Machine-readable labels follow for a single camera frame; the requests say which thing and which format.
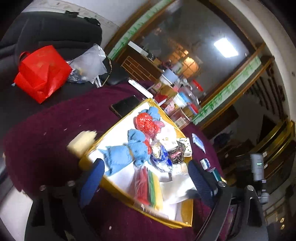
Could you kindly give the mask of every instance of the yellow box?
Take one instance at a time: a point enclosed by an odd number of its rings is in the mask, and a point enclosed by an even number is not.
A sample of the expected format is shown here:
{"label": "yellow box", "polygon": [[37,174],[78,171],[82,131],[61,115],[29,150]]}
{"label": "yellow box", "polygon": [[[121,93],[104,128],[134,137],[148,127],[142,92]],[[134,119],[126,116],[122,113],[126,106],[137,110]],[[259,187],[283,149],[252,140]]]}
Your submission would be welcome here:
{"label": "yellow box", "polygon": [[[164,121],[168,122],[169,124],[171,124],[176,131],[177,134],[177,138],[183,138],[185,137],[185,135],[181,132],[181,130],[176,126],[176,124],[166,115],[166,113],[152,100],[152,99],[147,99],[144,100],[143,102],[141,102],[139,105],[142,105],[143,103],[148,102],[149,106],[154,106],[156,108],[158,108],[158,112],[160,114],[160,116],[164,119]],[[112,130],[112,128],[114,128],[117,124],[119,124],[122,120],[121,119],[119,122],[117,122],[113,127],[111,127],[104,135],[102,135],[100,137],[100,139],[98,139],[93,146],[83,155],[83,157],[81,158],[80,162],[79,162],[79,167],[86,171],[89,170],[92,162],[88,159],[88,155],[89,153],[91,153],[93,150],[96,149],[96,146],[103,140],[103,138],[110,132],[110,130]],[[188,163],[191,160],[191,157],[186,157],[185,158],[185,162]],[[123,192],[116,184],[114,184],[112,181],[110,181],[108,179],[107,176],[103,176],[102,181],[100,183],[100,186],[103,187],[104,189],[106,189],[113,197],[119,199],[121,202],[123,202],[124,204],[126,204],[127,206],[137,210],[138,212],[168,226],[171,228],[183,228],[183,227],[192,227],[192,216],[193,216],[193,200],[192,199],[187,199],[183,202],[181,202],[181,217],[183,222],[179,222],[179,221],[175,221],[175,220],[169,220],[166,218],[162,218],[162,217],[155,217],[152,216],[146,212],[143,212],[142,210],[140,210],[139,208],[137,208],[136,206],[134,206],[135,204],[135,200],[133,199],[133,197],[131,197],[130,195],[128,195],[127,193]]]}

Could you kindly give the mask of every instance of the blue towel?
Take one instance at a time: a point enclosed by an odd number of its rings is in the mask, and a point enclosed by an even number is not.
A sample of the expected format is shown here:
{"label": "blue towel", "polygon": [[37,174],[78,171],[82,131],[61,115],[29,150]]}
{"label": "blue towel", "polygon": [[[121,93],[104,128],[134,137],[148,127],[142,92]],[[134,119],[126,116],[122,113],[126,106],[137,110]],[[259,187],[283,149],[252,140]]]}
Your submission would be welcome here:
{"label": "blue towel", "polygon": [[133,160],[127,146],[107,146],[107,150],[99,150],[104,154],[105,164],[109,171],[105,172],[111,176],[130,164]]}
{"label": "blue towel", "polygon": [[136,129],[130,129],[128,131],[128,141],[136,140],[136,141],[144,141],[146,139],[145,134]]}
{"label": "blue towel", "polygon": [[151,115],[153,121],[160,120],[160,114],[158,113],[158,109],[156,107],[150,106],[148,110],[142,110],[140,113],[144,113],[144,112]]}
{"label": "blue towel", "polygon": [[109,171],[105,172],[107,176],[111,176],[128,164],[134,159],[136,167],[140,167],[145,161],[149,161],[150,155],[148,154],[147,146],[143,143],[145,135],[143,132],[135,129],[128,131],[128,143],[122,146],[107,146],[107,150],[99,150],[104,154],[105,164],[109,167]]}

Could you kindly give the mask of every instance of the black phone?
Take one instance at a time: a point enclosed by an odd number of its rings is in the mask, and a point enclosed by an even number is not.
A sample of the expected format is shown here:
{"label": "black phone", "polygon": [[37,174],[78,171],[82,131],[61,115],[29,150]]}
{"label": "black phone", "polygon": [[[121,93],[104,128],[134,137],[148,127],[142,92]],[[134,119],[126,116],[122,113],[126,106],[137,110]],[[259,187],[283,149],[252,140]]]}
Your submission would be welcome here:
{"label": "black phone", "polygon": [[111,105],[110,110],[113,111],[119,118],[123,118],[129,112],[131,112],[139,103],[140,101],[138,100],[138,98],[133,95],[119,101],[116,104]]}

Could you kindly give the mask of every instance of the floor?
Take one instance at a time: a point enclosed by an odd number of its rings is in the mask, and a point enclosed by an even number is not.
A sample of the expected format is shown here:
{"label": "floor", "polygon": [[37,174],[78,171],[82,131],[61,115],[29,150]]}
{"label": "floor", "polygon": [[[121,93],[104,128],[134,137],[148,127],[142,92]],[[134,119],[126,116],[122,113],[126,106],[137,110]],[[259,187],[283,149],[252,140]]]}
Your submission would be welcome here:
{"label": "floor", "polygon": [[0,205],[0,218],[15,241],[24,241],[32,199],[13,187]]}

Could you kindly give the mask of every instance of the maroon tablecloth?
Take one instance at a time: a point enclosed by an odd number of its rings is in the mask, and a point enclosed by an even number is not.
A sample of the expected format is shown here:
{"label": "maroon tablecloth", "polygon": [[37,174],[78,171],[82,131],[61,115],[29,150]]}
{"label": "maroon tablecloth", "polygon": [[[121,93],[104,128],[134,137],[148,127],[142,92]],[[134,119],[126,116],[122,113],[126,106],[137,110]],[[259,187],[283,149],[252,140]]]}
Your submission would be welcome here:
{"label": "maroon tablecloth", "polygon": [[[128,83],[95,89],[37,113],[10,130],[4,138],[4,152],[15,187],[34,196],[40,185],[61,186],[77,179],[81,174],[79,160],[66,146],[84,130],[96,130],[101,136],[119,120],[109,106],[131,95],[142,97]],[[212,145],[198,127],[190,124],[182,131],[190,137],[193,159],[206,157],[211,167],[222,173]],[[192,133],[203,141],[206,154],[192,143]],[[194,228],[171,229],[125,206],[102,188],[85,208],[88,221],[102,240],[192,240],[210,211],[195,200]]]}

